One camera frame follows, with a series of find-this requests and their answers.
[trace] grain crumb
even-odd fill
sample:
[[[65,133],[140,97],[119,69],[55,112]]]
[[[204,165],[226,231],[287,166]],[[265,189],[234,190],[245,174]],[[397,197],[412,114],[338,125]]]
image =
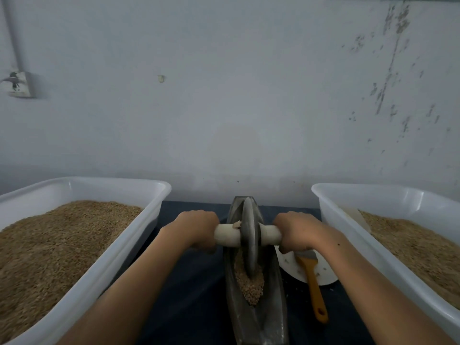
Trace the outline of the grain crumb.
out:
[[[250,306],[256,306],[259,302],[260,297],[264,293],[264,274],[262,268],[257,265],[256,273],[252,279],[250,279],[244,268],[243,250],[238,249],[235,256],[235,278],[244,298]]]
[[[371,235],[440,297],[460,310],[460,247],[410,220],[360,211]]]
[[[42,319],[142,211],[75,201],[0,232],[0,344]]]

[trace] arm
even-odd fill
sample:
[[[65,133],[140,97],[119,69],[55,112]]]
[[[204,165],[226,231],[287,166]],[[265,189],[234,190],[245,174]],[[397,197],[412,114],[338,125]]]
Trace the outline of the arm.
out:
[[[189,247],[215,246],[214,212],[192,211],[160,230],[144,253],[61,338],[62,344],[134,344],[161,287]]]
[[[324,256],[377,344],[455,344],[340,231],[304,213],[279,214],[274,224],[282,232],[283,253],[316,249]]]

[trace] white wall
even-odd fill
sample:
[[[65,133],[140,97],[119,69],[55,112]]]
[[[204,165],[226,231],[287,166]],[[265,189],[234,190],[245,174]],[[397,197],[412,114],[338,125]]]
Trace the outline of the white wall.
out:
[[[92,175],[186,201],[317,206],[317,182],[460,200],[459,3],[10,1],[39,98],[0,95],[0,193]]]

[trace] wall socket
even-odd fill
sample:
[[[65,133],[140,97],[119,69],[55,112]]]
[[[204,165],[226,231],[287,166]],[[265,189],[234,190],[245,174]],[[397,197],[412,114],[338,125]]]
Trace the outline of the wall socket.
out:
[[[24,71],[13,71],[7,78],[0,81],[0,84],[10,97],[33,98],[28,76]]]

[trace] dark blue tablecloth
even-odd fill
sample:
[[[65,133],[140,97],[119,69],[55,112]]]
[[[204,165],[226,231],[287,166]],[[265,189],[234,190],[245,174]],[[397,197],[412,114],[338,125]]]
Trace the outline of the dark blue tablecloth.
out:
[[[158,224],[140,252],[153,241],[161,227],[183,211],[214,211],[222,223],[230,206],[165,201]],[[296,211],[321,219],[319,209],[261,206],[266,223],[278,213]],[[374,344],[339,281],[321,287],[329,315],[326,326],[313,315],[307,284],[281,270],[288,305],[291,344]],[[235,344],[225,296],[222,247],[212,255],[189,249],[167,279],[139,336],[137,344]]]

